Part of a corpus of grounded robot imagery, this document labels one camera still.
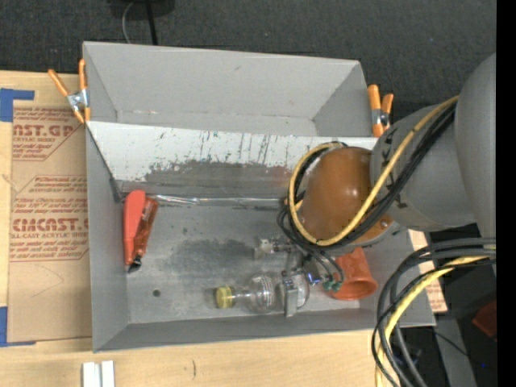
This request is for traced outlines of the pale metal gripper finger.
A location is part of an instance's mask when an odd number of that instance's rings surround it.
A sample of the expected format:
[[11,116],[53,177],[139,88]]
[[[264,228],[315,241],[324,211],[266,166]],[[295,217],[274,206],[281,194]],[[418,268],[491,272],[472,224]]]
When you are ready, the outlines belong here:
[[298,311],[298,287],[291,279],[283,280],[281,284],[284,316],[293,317]]
[[257,245],[253,248],[253,258],[262,259],[266,255],[271,255],[282,251],[282,246],[278,239],[263,238],[258,239]]

